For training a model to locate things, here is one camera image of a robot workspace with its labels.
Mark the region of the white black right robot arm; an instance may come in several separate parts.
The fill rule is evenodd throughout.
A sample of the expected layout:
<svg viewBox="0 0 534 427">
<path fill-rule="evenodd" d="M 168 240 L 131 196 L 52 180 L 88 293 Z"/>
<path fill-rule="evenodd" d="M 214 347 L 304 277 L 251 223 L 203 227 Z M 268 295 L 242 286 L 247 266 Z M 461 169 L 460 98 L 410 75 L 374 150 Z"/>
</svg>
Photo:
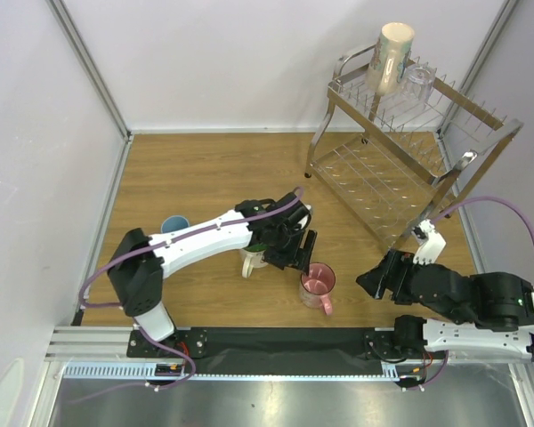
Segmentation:
<svg viewBox="0 0 534 427">
<path fill-rule="evenodd" d="M 507 272 L 463 276 L 414 258 L 391 250 L 356 283 L 376 300 L 389 292 L 394 304 L 420 304 L 439 318 L 399 316 L 392 331 L 366 338 L 368 348 L 397 359 L 471 352 L 534 363 L 534 286 L 529 281 Z"/>
</svg>

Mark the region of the pink ceramic mug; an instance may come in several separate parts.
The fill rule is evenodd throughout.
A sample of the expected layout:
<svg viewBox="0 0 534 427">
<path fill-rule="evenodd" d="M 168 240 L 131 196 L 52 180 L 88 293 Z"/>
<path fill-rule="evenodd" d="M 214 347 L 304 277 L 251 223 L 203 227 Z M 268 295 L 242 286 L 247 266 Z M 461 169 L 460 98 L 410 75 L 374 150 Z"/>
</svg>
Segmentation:
<svg viewBox="0 0 534 427">
<path fill-rule="evenodd" d="M 333 314 L 330 295 L 336 285 L 335 272 L 325 263 L 312 262 L 308 272 L 300 277 L 299 297 L 310 308 Z"/>
</svg>

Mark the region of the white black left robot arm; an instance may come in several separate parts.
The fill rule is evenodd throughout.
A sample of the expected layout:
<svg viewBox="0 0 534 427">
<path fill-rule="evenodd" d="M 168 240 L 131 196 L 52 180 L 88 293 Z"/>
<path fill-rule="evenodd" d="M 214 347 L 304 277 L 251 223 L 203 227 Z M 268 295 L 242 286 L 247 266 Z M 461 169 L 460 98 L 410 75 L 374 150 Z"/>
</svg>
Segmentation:
<svg viewBox="0 0 534 427">
<path fill-rule="evenodd" d="M 306 273 L 317 233 L 313 208 L 291 191 L 279 200 L 247 199 L 207 222 L 147 235 L 128 231 L 113 254 L 107 275 L 118 305 L 147 335 L 159 356 L 176 350 L 178 335 L 163 301 L 163 285 L 175 272 L 218 254 L 259 247 L 263 260 Z"/>
</svg>

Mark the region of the clear glass cup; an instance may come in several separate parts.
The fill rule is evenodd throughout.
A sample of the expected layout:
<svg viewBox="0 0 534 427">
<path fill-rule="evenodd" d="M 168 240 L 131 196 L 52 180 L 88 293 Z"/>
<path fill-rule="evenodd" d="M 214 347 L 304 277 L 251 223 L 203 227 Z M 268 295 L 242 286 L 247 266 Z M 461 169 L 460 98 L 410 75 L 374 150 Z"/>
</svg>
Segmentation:
<svg viewBox="0 0 534 427">
<path fill-rule="evenodd" d="M 433 91 L 437 68 L 415 63 L 406 68 L 400 82 L 399 95 L 406 101 L 424 106 Z"/>
</svg>

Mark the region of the green interior white mug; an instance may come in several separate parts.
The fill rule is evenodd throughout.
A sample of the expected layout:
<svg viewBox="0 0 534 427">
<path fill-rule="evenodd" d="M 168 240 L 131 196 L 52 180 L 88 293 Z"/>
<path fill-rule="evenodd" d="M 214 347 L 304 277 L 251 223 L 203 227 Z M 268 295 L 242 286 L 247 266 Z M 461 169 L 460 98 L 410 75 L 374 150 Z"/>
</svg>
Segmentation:
<svg viewBox="0 0 534 427">
<path fill-rule="evenodd" d="M 243 262 L 241 269 L 243 278 L 249 278 L 253 270 L 267 266 L 267 262 L 263 259 L 266 249 L 265 245 L 253 245 L 239 250 Z"/>
</svg>

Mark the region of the cream patterned ceramic mug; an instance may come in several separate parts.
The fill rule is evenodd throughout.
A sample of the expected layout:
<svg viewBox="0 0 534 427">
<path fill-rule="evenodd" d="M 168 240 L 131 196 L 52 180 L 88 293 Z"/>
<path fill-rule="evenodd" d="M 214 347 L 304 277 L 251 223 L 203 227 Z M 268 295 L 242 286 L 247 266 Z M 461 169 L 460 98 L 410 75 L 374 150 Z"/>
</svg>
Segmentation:
<svg viewBox="0 0 534 427">
<path fill-rule="evenodd" d="M 403 77 L 415 30 L 408 24 L 390 22 L 381 28 L 368 64 L 366 83 L 379 96 L 397 90 Z"/>
</svg>

